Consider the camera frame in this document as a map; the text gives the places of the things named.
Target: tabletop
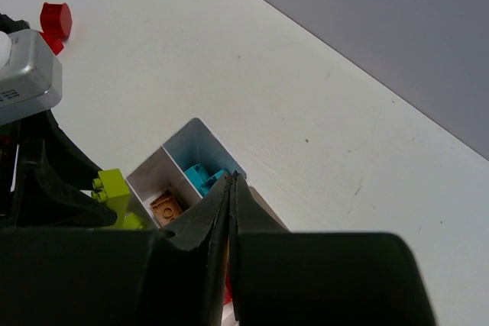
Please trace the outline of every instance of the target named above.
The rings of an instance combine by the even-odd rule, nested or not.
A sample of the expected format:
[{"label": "tabletop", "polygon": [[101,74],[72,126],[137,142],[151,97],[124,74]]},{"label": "tabletop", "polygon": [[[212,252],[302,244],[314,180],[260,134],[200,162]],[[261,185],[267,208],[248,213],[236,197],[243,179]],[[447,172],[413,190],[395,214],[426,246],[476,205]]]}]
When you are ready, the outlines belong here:
[{"label": "tabletop", "polygon": [[440,324],[489,317],[489,163],[262,0],[66,2],[60,126],[127,175],[193,117],[292,231],[390,231]]}]

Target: red toy block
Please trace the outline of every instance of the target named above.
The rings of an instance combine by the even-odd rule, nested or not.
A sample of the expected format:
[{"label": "red toy block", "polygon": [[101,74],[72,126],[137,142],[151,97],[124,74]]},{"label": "red toy block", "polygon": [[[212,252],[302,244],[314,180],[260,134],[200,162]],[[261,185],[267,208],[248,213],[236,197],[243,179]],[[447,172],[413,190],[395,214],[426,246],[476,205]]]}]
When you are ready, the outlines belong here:
[{"label": "red toy block", "polygon": [[54,52],[54,55],[57,55],[64,49],[64,45],[61,40],[58,40],[50,34],[45,34],[44,32],[39,32],[39,34],[43,37],[44,41],[46,41],[47,46],[49,46]]},{"label": "red toy block", "polygon": [[43,31],[60,40],[66,40],[71,32],[71,11],[67,3],[44,3],[40,12],[40,26]]}]

